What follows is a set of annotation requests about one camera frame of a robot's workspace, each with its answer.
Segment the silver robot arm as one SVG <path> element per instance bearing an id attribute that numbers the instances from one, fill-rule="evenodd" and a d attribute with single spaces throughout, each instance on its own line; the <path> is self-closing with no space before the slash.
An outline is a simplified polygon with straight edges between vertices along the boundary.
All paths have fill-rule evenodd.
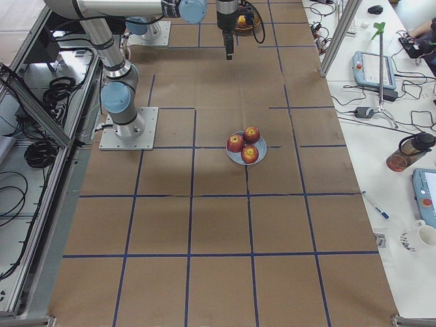
<path id="1" fill-rule="evenodd" d="M 161 27 L 157 22 L 152 23 L 141 16 L 128 17 L 125 21 L 125 26 L 132 35 L 145 39 L 155 39 L 161 34 Z"/>
<path id="2" fill-rule="evenodd" d="M 182 18 L 190 24 L 202 22 L 206 1 L 46 1 L 56 14 L 78 20 L 102 60 L 109 79 L 101 101 L 120 139 L 139 136 L 146 126 L 134 105 L 138 70 L 124 57 L 107 23 L 108 18 L 126 18 L 131 25 L 148 26 L 158 18 Z"/>

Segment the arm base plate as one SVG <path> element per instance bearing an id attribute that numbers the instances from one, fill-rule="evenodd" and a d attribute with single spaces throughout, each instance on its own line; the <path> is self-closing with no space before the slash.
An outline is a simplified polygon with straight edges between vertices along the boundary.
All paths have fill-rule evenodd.
<path id="1" fill-rule="evenodd" d="M 103 151 L 152 151 L 155 143 L 159 108 L 139 107 L 136 119 L 129 125 L 117 125 L 107 116 L 99 143 Z"/>
<path id="2" fill-rule="evenodd" d="M 127 23 L 127 45 L 166 47 L 169 44 L 170 28 L 170 21 L 159 21 L 151 25 Z"/>

